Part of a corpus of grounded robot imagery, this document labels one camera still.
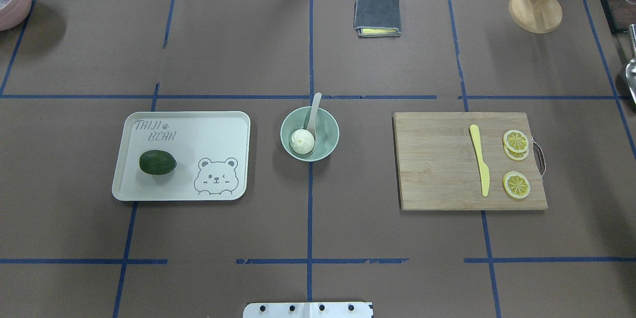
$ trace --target pink container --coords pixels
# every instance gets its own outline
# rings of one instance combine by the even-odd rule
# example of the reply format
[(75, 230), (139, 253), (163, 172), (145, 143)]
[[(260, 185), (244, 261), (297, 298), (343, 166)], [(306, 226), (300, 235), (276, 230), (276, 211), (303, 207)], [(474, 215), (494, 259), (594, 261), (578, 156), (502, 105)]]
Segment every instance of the pink container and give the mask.
[(31, 0), (9, 0), (9, 3), (0, 5), (0, 31), (17, 26), (29, 15)]

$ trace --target gray towel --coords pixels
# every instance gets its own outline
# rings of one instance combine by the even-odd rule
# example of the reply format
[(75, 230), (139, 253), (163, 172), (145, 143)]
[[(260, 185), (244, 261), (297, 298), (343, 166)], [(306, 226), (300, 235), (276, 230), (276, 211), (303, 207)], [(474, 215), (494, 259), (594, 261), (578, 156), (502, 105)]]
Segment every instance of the gray towel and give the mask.
[(356, 0), (354, 28), (360, 37), (402, 35), (399, 0)]

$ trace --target green bowl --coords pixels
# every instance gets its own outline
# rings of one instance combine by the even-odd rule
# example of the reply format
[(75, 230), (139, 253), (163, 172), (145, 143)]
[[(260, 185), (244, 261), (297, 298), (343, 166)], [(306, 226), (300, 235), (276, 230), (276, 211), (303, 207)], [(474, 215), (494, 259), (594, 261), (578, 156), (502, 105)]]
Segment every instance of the green bowl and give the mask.
[(308, 154), (299, 154), (292, 150), (289, 145), (291, 135), (293, 132), (299, 129), (303, 129), (305, 125), (305, 117), (311, 107), (302, 107), (289, 113), (289, 115), (282, 121), (280, 126), (280, 141), (287, 153), (292, 157), (313, 162), (320, 159), (324, 159), (327, 155), (336, 149), (338, 145), (338, 139), (340, 139), (340, 128), (336, 119), (326, 110), (318, 108), (316, 113), (316, 144), (314, 150)]

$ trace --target wooden cutting board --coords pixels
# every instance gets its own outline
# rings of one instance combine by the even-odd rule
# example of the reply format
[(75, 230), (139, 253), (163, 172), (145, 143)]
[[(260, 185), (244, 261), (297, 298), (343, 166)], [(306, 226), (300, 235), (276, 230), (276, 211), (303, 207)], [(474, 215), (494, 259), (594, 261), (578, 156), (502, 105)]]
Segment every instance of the wooden cutting board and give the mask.
[[(470, 125), (479, 126), (483, 160), (490, 168), (490, 191), (481, 195), (479, 167)], [(504, 152), (508, 130), (532, 141), (525, 113), (398, 112), (393, 115), (400, 205), (403, 210), (545, 210), (541, 174), (529, 145), (528, 157), (515, 161)], [(513, 199), (503, 187), (508, 171), (530, 182), (530, 194)]]

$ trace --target bowl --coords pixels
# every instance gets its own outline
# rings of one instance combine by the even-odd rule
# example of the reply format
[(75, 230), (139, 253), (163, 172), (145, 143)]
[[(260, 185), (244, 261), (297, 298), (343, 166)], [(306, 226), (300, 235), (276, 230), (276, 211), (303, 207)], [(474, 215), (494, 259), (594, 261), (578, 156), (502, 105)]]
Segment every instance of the bowl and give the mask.
[(18, 26), (27, 18), (31, 8), (31, 0), (9, 0), (0, 5), (0, 31)]
[(318, 108), (316, 113), (316, 145), (314, 150), (302, 155), (296, 153), (291, 148), (289, 141), (293, 132), (303, 129), (305, 117), (311, 107), (301, 107), (289, 113), (280, 126), (280, 141), (287, 153), (292, 157), (306, 162), (314, 162), (327, 157), (336, 149), (338, 139), (340, 139), (340, 128), (336, 119), (326, 110)]

